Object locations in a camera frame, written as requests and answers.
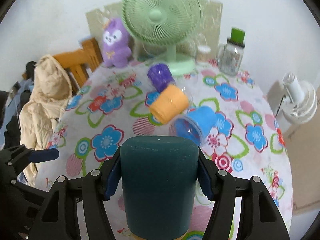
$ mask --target yellow bow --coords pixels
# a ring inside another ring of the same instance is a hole
[[[112,52],[106,52],[106,54],[107,54],[108,59],[111,59],[112,56],[115,54],[115,52],[114,52],[114,51],[112,51]]]

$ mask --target black cable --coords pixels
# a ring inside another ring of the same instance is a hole
[[[280,105],[279,105],[278,110],[277,110],[277,112],[276,112],[275,118],[277,118],[277,116],[278,116],[278,113],[279,113],[279,111],[280,111],[280,107],[281,107],[281,104],[283,103],[284,97],[285,97],[285,95],[283,95],[283,97],[281,98],[281,102],[280,102]]]

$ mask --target wooden chair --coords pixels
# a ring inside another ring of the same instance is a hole
[[[81,88],[89,77],[84,64],[87,64],[93,72],[103,61],[94,38],[81,42],[81,45],[82,49],[53,56],[68,73],[72,73],[74,78],[70,77],[70,80],[74,93],[77,93],[79,87]]]

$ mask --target white fan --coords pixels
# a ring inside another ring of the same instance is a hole
[[[310,121],[318,105],[314,87],[305,80],[298,80],[291,72],[284,75],[283,84],[288,92],[282,106],[284,117],[293,124]]]

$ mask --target purple cup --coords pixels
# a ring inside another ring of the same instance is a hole
[[[175,84],[169,67],[163,63],[155,64],[150,67],[148,71],[148,78],[159,93],[165,90],[168,84]]]

